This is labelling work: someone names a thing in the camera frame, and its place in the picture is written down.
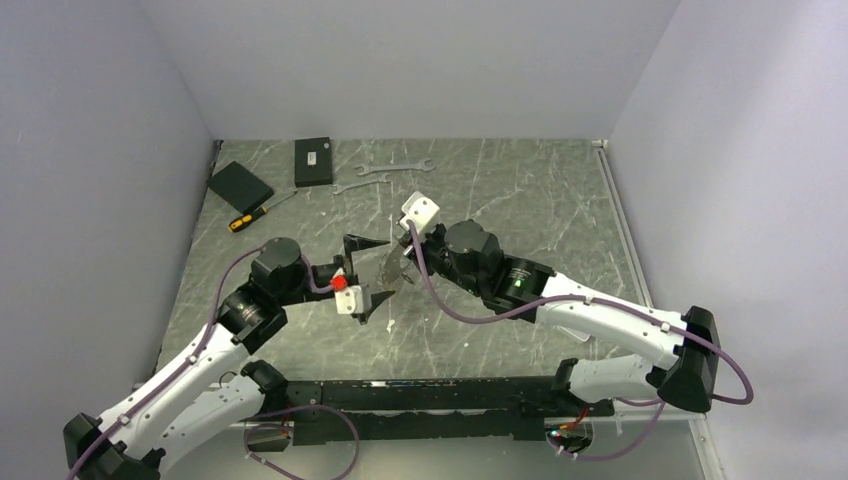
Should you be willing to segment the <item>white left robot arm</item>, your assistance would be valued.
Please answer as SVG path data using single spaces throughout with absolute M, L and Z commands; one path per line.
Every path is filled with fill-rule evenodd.
M 114 406 L 65 425 L 68 478 L 159 479 L 230 424 L 279 417 L 289 382 L 252 355 L 287 324 L 291 305 L 332 300 L 339 314 L 368 320 L 391 294 L 370 292 L 352 255 L 383 244 L 346 234 L 342 252 L 318 265 L 291 238 L 248 251 L 246 281 L 215 294 L 209 319 L 175 358 Z

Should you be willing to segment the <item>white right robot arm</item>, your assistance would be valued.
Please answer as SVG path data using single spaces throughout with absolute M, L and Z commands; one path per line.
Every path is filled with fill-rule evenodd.
M 422 274 L 449 317 L 468 325 L 518 320 L 595 337 L 625 356 L 565 358 L 551 388 L 557 411 L 574 415 L 599 401 L 656 401 L 707 413 L 721 343 L 714 314 L 652 309 L 578 283 L 547 265 L 503 252 L 497 237 L 472 220 L 445 227 L 404 216 L 399 249 Z

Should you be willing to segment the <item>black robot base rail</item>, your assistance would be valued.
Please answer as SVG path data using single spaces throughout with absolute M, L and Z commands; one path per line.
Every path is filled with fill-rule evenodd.
M 609 400 L 580 404 L 546 376 L 291 381 L 252 421 L 293 429 L 296 446 L 334 441 L 508 437 L 541 441 L 559 421 L 610 417 Z

